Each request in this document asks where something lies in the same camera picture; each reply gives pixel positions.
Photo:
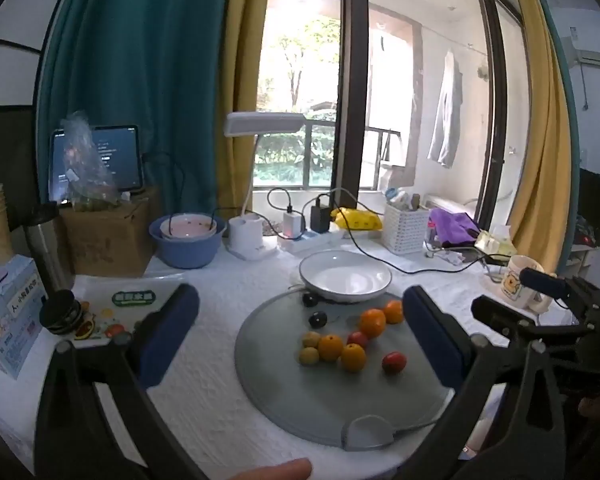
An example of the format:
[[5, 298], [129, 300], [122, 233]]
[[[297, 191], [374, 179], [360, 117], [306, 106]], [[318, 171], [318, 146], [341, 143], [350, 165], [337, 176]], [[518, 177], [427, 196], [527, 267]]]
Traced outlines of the operator finger tip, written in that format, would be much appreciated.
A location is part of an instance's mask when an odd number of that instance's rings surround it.
[[230, 480], [308, 480], [312, 470], [307, 458], [298, 458], [275, 466], [243, 471]]

